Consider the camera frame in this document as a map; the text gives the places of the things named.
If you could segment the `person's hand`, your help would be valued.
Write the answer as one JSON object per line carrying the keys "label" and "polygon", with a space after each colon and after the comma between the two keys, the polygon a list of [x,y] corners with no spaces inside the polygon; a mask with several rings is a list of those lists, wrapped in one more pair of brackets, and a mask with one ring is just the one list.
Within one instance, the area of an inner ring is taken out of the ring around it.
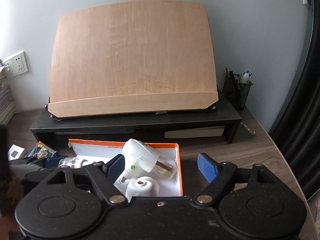
{"label": "person's hand", "polygon": [[14,212],[23,193],[23,186],[15,175],[1,180],[1,239],[10,239],[9,233],[19,230]]}

